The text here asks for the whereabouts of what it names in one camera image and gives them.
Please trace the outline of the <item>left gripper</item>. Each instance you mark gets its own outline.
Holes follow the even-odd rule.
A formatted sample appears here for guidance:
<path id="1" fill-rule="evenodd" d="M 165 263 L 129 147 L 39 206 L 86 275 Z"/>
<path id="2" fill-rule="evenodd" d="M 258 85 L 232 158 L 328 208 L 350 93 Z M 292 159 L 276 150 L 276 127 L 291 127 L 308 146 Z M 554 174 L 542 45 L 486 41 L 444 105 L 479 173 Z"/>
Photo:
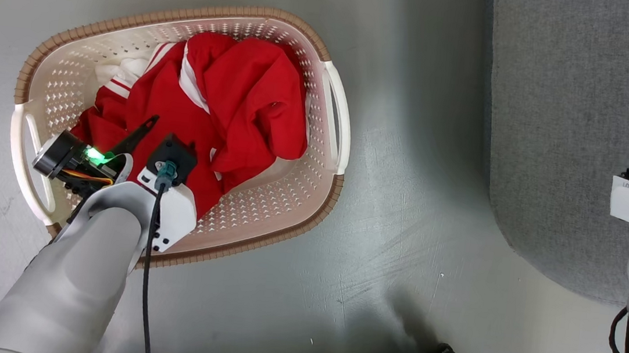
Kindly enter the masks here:
<path id="1" fill-rule="evenodd" d="M 66 130 L 40 148 L 33 167 L 49 180 L 62 181 L 82 199 L 122 183 L 132 185 L 147 211 L 156 208 L 158 226 L 153 232 L 152 250 L 163 253 L 197 224 L 195 197 L 186 185 L 197 159 L 183 142 L 163 140 L 136 179 L 129 181 L 134 167 L 132 154 L 158 120 L 159 115 L 152 115 L 112 147 L 113 155 L 103 154 Z"/>

